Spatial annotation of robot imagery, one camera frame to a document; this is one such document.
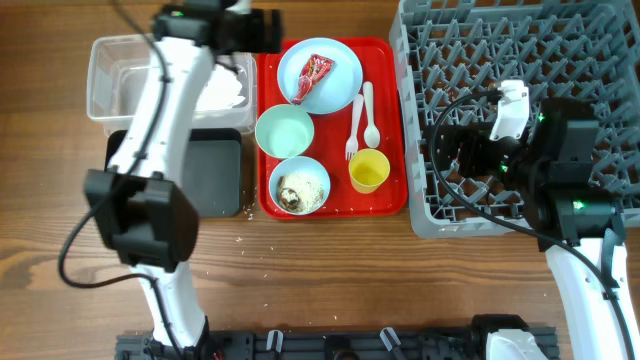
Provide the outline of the food scraps and rice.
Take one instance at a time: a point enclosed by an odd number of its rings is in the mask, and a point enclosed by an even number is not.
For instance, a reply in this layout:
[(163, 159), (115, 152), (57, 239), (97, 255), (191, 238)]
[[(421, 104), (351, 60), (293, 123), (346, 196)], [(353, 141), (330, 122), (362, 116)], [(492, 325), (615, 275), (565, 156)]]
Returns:
[(324, 197), (320, 179), (309, 172), (292, 172), (281, 176), (277, 183), (279, 205), (294, 214), (311, 213)]

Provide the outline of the white napkin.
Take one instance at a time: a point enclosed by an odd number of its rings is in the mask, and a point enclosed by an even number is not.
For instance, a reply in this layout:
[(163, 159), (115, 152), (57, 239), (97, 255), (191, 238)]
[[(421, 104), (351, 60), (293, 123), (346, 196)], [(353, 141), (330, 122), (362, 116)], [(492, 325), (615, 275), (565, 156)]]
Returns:
[(245, 100), (243, 88), (236, 73), (216, 65), (200, 94), (196, 110), (203, 112), (234, 108)]

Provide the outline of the yellow cup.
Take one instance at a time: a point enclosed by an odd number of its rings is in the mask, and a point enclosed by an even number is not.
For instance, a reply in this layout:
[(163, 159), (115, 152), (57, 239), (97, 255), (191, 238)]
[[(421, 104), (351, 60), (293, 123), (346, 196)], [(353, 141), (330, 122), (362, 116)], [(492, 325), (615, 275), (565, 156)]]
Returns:
[(361, 194), (376, 191), (389, 177), (391, 166), (384, 153), (367, 148), (356, 152), (348, 164), (352, 187)]

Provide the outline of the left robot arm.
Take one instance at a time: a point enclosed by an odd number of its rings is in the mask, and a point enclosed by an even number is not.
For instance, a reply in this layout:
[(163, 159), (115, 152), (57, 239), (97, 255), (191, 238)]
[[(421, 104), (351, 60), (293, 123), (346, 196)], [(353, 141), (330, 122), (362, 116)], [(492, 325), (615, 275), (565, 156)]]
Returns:
[(188, 259), (199, 215), (181, 189), (183, 163), (201, 92), (235, 52), (281, 50), (278, 10), (234, 1), (165, 5), (145, 40), (150, 68), (131, 125), (104, 170), (85, 178), (85, 196), (106, 248), (145, 283), (153, 358), (198, 359), (208, 320), (197, 303)]

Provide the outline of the red snack wrapper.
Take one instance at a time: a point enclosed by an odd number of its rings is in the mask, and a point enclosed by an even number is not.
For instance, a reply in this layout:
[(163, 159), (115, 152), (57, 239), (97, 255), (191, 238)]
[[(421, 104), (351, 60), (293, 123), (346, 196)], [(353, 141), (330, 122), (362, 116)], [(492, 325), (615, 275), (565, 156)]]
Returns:
[(331, 70), (334, 61), (328, 57), (312, 54), (303, 66), (298, 81), (298, 90), (292, 103), (300, 105), (312, 92), (317, 83), (322, 80)]

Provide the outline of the light blue bowl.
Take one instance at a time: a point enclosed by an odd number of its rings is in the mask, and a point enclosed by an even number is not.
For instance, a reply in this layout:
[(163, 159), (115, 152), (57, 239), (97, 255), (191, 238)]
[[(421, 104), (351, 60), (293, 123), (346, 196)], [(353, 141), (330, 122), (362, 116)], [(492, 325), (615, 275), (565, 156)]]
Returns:
[[(311, 213), (294, 214), (283, 209), (278, 203), (277, 183), (279, 178), (281, 176), (284, 176), (285, 174), (297, 172), (297, 171), (309, 172), (309, 173), (315, 174), (320, 179), (320, 182), (324, 189), (324, 197), (321, 205)], [(297, 156), (297, 157), (286, 159), (280, 162), (273, 169), (269, 178), (268, 190), (269, 190), (269, 196), (271, 200), (275, 203), (276, 207), (279, 210), (283, 211), (285, 214), (288, 214), (288, 215), (304, 216), (304, 215), (310, 215), (316, 212), (325, 204), (330, 194), (331, 181), (330, 181), (328, 172), (320, 162), (310, 157)]]

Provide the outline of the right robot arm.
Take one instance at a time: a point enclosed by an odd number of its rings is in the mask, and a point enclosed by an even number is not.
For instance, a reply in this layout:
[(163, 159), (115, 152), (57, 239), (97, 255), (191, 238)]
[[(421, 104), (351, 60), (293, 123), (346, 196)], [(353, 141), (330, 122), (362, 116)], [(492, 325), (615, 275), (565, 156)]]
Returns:
[(599, 128), (593, 108), (576, 99), (548, 98), (525, 143), (475, 129), (458, 130), (448, 141), (441, 126), (470, 99), (461, 97), (435, 121), (429, 140), (433, 165), (458, 156), (463, 176), (494, 175), (520, 194), (528, 225), (509, 227), (534, 237), (545, 254), (575, 358), (638, 358), (623, 211), (612, 194), (590, 183)]

